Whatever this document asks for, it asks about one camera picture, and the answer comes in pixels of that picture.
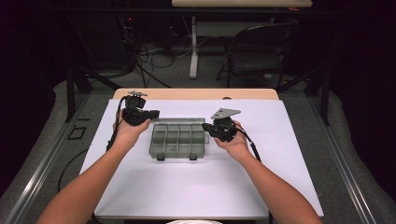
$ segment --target chair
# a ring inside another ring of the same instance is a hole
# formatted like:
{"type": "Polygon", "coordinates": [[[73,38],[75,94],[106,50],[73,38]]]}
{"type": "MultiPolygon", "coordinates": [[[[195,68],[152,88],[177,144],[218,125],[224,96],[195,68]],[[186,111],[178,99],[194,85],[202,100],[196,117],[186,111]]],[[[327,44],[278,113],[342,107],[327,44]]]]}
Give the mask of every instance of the chair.
{"type": "Polygon", "coordinates": [[[226,50],[226,59],[216,79],[219,80],[228,64],[227,88],[231,76],[279,74],[278,90],[289,49],[300,33],[295,24],[258,25],[242,30],[226,50]]]}

